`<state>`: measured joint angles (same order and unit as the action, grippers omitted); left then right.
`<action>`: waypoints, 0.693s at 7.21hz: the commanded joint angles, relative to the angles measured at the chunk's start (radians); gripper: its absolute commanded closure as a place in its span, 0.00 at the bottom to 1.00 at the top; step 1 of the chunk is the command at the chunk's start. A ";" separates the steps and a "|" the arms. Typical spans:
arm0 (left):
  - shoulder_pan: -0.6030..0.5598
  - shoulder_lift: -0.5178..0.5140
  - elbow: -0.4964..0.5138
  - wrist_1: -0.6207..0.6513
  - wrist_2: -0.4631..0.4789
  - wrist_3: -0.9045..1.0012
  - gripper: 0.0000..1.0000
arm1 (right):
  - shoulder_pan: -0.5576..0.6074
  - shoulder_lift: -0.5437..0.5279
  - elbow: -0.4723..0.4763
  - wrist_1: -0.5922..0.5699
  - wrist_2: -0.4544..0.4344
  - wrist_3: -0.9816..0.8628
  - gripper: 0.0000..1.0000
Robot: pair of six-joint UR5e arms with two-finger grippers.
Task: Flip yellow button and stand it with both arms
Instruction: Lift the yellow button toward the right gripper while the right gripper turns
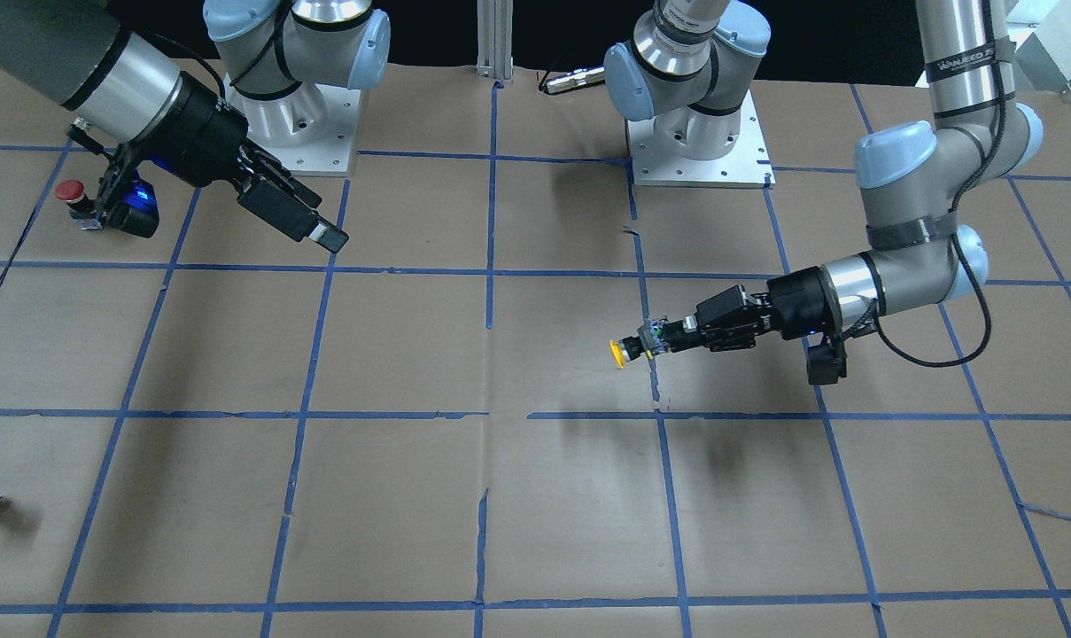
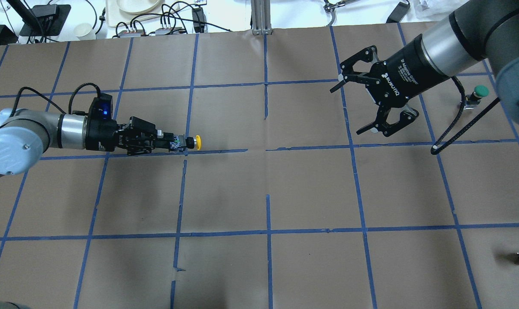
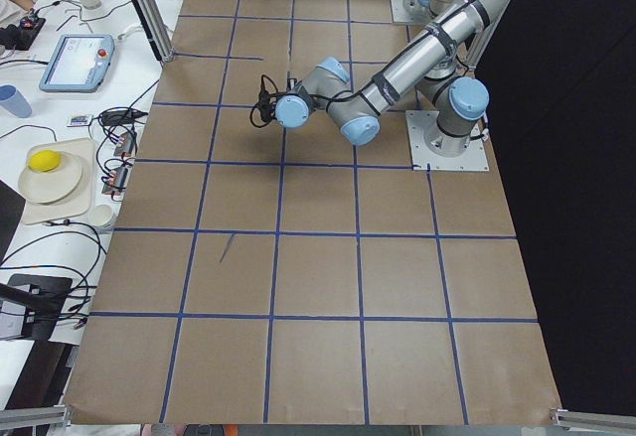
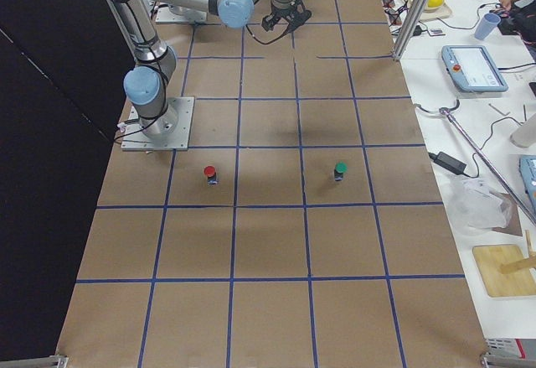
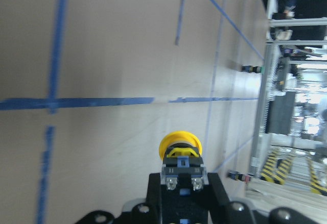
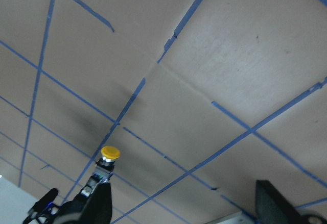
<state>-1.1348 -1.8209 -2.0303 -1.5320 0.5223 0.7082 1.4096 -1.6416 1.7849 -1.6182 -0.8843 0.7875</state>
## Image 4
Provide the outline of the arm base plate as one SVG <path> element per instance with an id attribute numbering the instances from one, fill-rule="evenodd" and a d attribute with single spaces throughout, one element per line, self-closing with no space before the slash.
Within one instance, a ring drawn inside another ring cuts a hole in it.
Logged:
<path id="1" fill-rule="evenodd" d="M 195 98 L 169 97 L 166 112 L 153 124 L 139 124 L 137 110 L 131 106 L 125 137 L 120 138 L 123 151 L 167 151 L 188 149 Z"/>
<path id="2" fill-rule="evenodd" d="M 196 24 L 206 21 L 206 12 L 169 4 L 160 4 L 156 14 L 156 23 L 160 24 Z"/>

